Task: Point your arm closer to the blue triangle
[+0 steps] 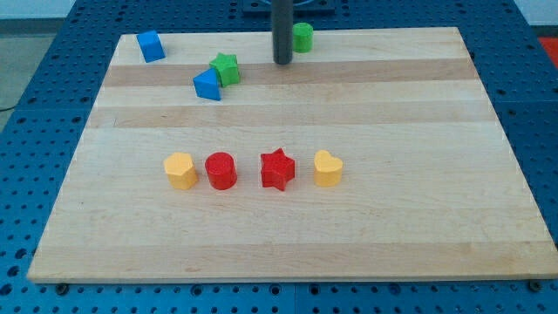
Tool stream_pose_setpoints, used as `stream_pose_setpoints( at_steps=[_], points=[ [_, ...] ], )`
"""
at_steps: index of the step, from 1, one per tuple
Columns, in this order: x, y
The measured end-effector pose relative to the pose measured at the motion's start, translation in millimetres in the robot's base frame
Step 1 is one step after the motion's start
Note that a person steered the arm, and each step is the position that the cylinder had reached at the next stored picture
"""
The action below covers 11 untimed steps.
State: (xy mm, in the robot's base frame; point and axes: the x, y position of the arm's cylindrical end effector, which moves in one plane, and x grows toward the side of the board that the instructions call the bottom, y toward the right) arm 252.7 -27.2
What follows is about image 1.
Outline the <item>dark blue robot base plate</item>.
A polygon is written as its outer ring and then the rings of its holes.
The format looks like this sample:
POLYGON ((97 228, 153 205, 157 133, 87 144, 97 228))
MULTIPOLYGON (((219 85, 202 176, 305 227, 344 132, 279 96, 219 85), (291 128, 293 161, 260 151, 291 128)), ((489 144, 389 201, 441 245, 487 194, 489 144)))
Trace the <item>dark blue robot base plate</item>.
MULTIPOLYGON (((332 14, 336 10, 336 0, 293 0, 295 13, 332 14)), ((244 16, 268 16, 271 12, 271 0, 241 0, 244 16)))

